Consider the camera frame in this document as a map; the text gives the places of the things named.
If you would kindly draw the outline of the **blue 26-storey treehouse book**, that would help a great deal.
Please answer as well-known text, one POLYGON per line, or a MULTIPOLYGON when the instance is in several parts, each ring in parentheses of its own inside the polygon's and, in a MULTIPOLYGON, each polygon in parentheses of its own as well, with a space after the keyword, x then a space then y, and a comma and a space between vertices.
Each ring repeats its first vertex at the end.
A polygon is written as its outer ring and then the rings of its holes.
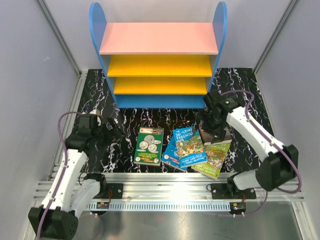
POLYGON ((187 168, 207 162, 207 155, 198 130, 190 127, 173 130, 179 166, 187 168))

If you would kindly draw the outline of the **green coin book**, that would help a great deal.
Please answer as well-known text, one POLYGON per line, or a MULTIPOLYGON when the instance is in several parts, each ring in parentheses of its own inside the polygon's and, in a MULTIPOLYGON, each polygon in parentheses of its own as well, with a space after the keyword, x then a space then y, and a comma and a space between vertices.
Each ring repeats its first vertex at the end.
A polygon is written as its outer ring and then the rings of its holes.
POLYGON ((164 129, 140 127, 133 158, 134 164, 160 166, 164 129))

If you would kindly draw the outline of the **blue 130-storey treehouse book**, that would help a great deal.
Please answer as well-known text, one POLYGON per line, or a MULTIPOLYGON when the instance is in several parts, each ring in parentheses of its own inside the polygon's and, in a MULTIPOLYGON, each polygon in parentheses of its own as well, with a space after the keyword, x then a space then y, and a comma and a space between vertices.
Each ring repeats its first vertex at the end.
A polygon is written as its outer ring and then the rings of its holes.
POLYGON ((171 138, 168 146, 166 147, 166 149, 161 157, 161 161, 164 164, 169 165, 170 167, 173 167, 173 168, 180 170, 182 172, 186 172, 186 170, 187 170, 187 167, 180 166, 180 160, 178 157, 178 152, 177 152, 177 147, 176 147, 174 137, 171 138))

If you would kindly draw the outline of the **dark tale of two cities book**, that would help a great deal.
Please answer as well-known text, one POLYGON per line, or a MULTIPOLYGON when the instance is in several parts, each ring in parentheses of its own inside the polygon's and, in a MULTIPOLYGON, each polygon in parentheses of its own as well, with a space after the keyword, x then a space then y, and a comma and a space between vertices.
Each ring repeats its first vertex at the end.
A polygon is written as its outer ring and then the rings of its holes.
POLYGON ((199 131, 202 143, 206 145, 212 144, 229 144, 232 142, 233 137, 231 136, 230 131, 225 128, 221 136, 218 134, 209 134, 202 129, 204 121, 202 120, 202 112, 196 112, 194 115, 194 124, 192 126, 192 133, 195 134, 196 131, 199 131))

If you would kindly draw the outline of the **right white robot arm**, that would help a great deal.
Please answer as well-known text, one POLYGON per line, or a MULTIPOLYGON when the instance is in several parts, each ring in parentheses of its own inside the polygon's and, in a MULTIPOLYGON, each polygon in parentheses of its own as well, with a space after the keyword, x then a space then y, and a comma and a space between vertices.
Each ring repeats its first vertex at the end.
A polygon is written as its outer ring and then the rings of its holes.
POLYGON ((261 161, 259 168, 230 176, 222 193, 233 199, 241 198, 246 191, 262 188, 266 192, 281 186, 294 178, 298 185, 295 194, 302 188, 302 177, 298 170, 299 151, 294 145, 286 146, 260 125, 249 112, 249 102, 226 92, 208 92, 203 101, 206 110, 196 117, 196 129, 209 137, 211 144, 221 144, 226 137, 227 127, 235 129, 253 148, 261 161))

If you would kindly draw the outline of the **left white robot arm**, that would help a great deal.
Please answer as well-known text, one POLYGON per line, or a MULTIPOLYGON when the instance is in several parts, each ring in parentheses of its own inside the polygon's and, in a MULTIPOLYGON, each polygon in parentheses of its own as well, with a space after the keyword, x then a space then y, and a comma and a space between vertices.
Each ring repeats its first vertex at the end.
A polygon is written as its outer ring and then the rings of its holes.
POLYGON ((80 216, 94 198, 108 199, 103 210, 110 207, 112 199, 122 198, 123 184, 108 183, 97 166, 86 174, 77 192, 74 187, 85 162, 124 135, 114 119, 109 117, 104 122, 97 110, 78 113, 75 132, 60 138, 64 155, 57 175, 40 206, 31 207, 28 213, 38 240, 71 240, 77 232, 80 216))

